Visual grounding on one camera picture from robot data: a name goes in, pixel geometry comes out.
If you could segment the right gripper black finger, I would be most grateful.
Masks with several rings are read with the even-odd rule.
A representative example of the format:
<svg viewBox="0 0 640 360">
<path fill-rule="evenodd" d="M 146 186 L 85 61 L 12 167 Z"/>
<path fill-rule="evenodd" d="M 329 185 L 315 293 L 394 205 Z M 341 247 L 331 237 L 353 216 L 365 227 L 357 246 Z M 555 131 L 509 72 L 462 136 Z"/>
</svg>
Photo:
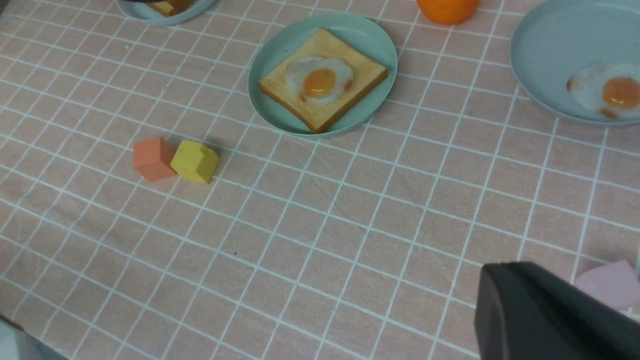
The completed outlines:
<svg viewBox="0 0 640 360">
<path fill-rule="evenodd" d="M 534 262 L 487 263 L 474 314 L 482 360 L 637 360 L 633 319 Z"/>
</svg>

